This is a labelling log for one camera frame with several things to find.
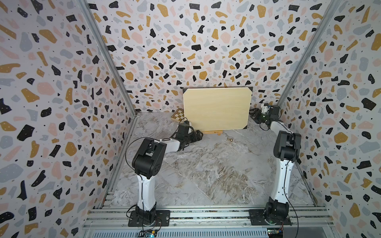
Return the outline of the small wooden easel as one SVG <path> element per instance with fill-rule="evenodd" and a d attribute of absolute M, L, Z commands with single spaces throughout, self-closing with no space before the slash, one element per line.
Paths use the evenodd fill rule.
<path fill-rule="evenodd" d="M 221 135 L 223 134 L 223 131 L 202 131 L 203 134 L 217 134 Z"/>

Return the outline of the light wooden board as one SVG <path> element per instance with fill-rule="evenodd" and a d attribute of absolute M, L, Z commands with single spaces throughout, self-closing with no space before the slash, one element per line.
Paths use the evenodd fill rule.
<path fill-rule="evenodd" d="M 200 131 L 245 129 L 252 93 L 252 87 L 184 89 L 185 117 Z"/>

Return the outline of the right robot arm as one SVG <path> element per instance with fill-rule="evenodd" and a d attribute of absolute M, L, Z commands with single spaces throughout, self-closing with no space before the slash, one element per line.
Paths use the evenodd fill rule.
<path fill-rule="evenodd" d="M 281 120 L 281 109 L 268 103 L 249 111 L 251 119 L 258 125 L 265 125 L 277 136 L 273 154 L 277 159 L 274 187 L 263 212 L 264 221 L 270 225 L 285 224 L 289 221 L 289 185 L 292 169 L 299 158 L 301 135 L 292 132 Z"/>

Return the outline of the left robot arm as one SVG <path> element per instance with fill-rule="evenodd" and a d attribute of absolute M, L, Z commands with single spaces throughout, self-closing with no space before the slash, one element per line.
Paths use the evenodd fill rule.
<path fill-rule="evenodd" d="M 139 183 L 139 200 L 127 212 L 129 227 L 140 227 L 142 231 L 153 231 L 155 227 L 168 227 L 169 210 L 158 210 L 155 198 L 155 181 L 164 156 L 184 150 L 190 144 L 201 141 L 203 133 L 192 127 L 188 119 L 182 119 L 175 132 L 165 139 L 143 137 L 133 160 L 128 165 L 133 169 Z"/>

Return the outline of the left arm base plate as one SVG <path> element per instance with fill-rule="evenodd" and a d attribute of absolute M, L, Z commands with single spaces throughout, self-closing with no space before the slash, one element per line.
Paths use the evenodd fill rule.
<path fill-rule="evenodd" d="M 153 212 L 131 212 L 128 227 L 168 227 L 170 223 L 170 210 L 155 210 Z"/>

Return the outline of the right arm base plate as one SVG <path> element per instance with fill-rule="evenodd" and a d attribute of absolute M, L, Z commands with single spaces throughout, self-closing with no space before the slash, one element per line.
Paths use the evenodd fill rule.
<path fill-rule="evenodd" d="M 292 222 L 288 215 L 270 211 L 266 209 L 251 209 L 249 210 L 249 219 L 252 226 L 280 226 L 280 225 L 292 225 Z"/>

